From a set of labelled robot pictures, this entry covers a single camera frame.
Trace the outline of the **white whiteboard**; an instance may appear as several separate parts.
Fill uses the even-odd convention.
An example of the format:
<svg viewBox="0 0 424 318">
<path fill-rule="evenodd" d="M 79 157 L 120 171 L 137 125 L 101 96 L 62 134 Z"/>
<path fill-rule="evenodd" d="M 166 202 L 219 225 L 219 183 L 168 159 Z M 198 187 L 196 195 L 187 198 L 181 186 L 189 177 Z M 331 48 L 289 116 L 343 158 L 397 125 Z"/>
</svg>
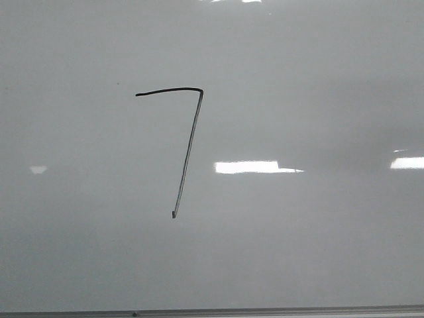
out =
<svg viewBox="0 0 424 318">
<path fill-rule="evenodd" d="M 2 1 L 1 310 L 421 305 L 422 1 Z"/>
</svg>

